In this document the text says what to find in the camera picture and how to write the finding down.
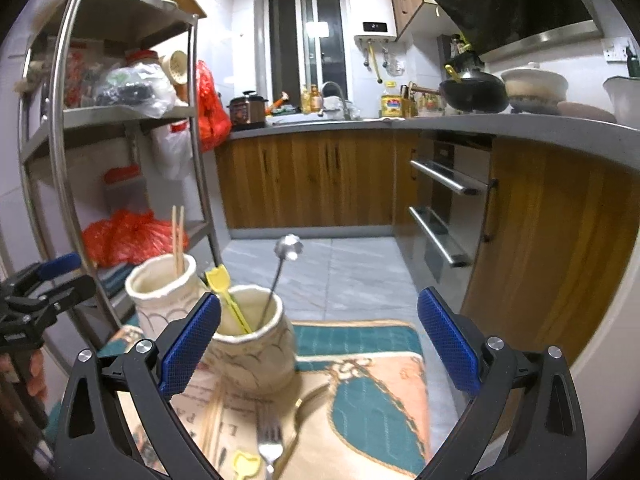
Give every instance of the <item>window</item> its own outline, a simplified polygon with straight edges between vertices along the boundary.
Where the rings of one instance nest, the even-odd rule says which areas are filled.
[[[341,0],[265,0],[268,99],[282,92],[300,106],[300,89],[326,81],[347,97]],[[325,95],[337,95],[327,88]]]

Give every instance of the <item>range hood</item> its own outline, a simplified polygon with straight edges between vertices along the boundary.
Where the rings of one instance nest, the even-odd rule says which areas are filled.
[[[601,37],[591,0],[435,0],[485,62]]]

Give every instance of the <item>blue clamp handle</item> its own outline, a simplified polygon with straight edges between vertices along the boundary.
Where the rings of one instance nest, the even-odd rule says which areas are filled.
[[[418,295],[418,318],[435,346],[454,386],[476,396],[482,386],[478,358],[462,335],[445,301],[425,288]]]
[[[65,254],[55,260],[41,264],[38,268],[38,277],[43,282],[46,282],[59,276],[63,276],[72,270],[79,269],[81,266],[82,260],[80,259],[80,256],[78,256],[78,253]]]
[[[160,364],[158,389],[165,399],[180,394],[191,380],[211,338],[220,324],[220,300],[215,294],[204,295],[194,307],[182,332]]]

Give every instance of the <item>tile floor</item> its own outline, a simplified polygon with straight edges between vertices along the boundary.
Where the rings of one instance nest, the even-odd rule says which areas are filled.
[[[447,375],[417,319],[417,292],[393,238],[303,240],[300,259],[286,262],[277,293],[297,320],[401,319],[418,330],[426,360],[431,449],[458,421]],[[223,259],[234,283],[270,286],[278,261],[274,240],[232,240]]]

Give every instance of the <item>gray countertop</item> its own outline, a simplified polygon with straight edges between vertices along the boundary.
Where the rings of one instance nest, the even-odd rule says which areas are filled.
[[[533,114],[469,114],[407,120],[321,121],[232,132],[230,140],[331,130],[442,130],[539,140],[608,158],[640,171],[640,131],[618,124]]]

